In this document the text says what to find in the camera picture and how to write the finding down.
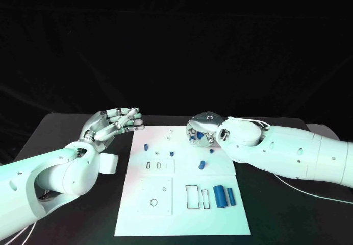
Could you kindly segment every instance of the blue battery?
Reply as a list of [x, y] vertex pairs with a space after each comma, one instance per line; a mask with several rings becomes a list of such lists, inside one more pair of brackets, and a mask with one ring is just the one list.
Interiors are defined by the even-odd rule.
[[201, 161], [199, 169], [204, 169], [205, 168], [205, 164], [206, 164], [206, 162], [205, 161]]
[[232, 191], [232, 188], [227, 188], [227, 191], [228, 191], [228, 197], [230, 197], [231, 205], [235, 206], [235, 199], [234, 199], [234, 191]]
[[215, 186], [214, 192], [217, 197], [218, 208], [225, 208], [228, 206], [228, 203], [227, 203], [227, 194], [225, 194], [224, 186], [222, 185]]

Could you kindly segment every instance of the black table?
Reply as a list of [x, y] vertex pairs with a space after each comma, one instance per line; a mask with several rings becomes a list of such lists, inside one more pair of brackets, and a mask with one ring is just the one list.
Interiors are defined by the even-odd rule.
[[[49, 114], [16, 160], [65, 147], [78, 140], [91, 115]], [[146, 125], [186, 125], [191, 117], [145, 116]], [[306, 129], [294, 118], [258, 118], [273, 125]], [[91, 191], [64, 205], [35, 227], [26, 244], [352, 244], [353, 205], [312, 197], [290, 188], [274, 174], [235, 164], [250, 236], [114, 237], [133, 133], [116, 137], [106, 150], [119, 154], [114, 175], [100, 174]], [[353, 201], [340, 185], [283, 178], [302, 190]], [[22, 244], [28, 231], [13, 244]]]

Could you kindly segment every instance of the white board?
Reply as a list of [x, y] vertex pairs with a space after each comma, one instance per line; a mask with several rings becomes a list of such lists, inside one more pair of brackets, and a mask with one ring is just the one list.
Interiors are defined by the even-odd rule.
[[[204, 170], [199, 169], [202, 160], [206, 162]], [[188, 185], [198, 185], [199, 208], [188, 208]], [[224, 185], [225, 192], [232, 188], [235, 206], [228, 199], [230, 206], [218, 208], [217, 185]], [[202, 190], [208, 190], [209, 209], [204, 208]], [[191, 146], [186, 127], [146, 126], [136, 131], [116, 236], [250, 234], [234, 163], [221, 147]]]

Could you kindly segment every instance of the black curtain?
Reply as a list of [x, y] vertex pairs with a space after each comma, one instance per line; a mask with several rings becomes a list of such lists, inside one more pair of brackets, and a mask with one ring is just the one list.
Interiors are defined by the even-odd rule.
[[299, 117], [353, 139], [346, 17], [209, 2], [45, 4], [0, 7], [0, 162], [48, 113], [116, 107]]

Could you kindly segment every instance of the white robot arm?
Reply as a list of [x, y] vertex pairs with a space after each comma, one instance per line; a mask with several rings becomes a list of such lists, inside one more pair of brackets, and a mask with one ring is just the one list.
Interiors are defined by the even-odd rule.
[[353, 188], [353, 144], [302, 129], [264, 124], [243, 118], [224, 120], [212, 112], [202, 113], [188, 123], [191, 144], [211, 146], [218, 142], [238, 163], [287, 178]]
[[[77, 142], [0, 167], [0, 240], [84, 195], [98, 173], [116, 173], [119, 156], [101, 151], [114, 135], [145, 129], [139, 118], [139, 108], [97, 112]], [[35, 182], [49, 190], [42, 197], [36, 195]]]

